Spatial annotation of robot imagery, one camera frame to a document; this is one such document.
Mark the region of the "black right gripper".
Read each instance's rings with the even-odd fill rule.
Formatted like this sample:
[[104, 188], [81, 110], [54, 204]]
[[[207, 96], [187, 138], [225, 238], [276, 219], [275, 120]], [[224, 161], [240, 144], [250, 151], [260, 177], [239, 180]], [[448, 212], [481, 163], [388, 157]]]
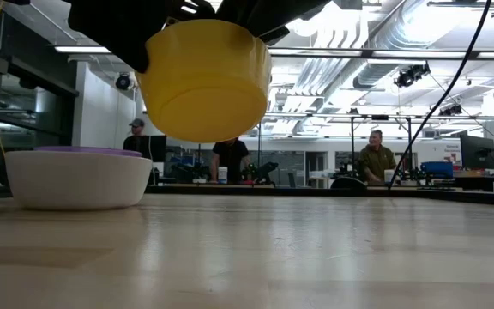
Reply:
[[212, 19], [234, 23], [275, 45], [290, 31], [286, 24], [321, 11], [328, 0], [222, 0], [217, 9], [209, 1], [170, 1], [170, 17], [178, 21]]

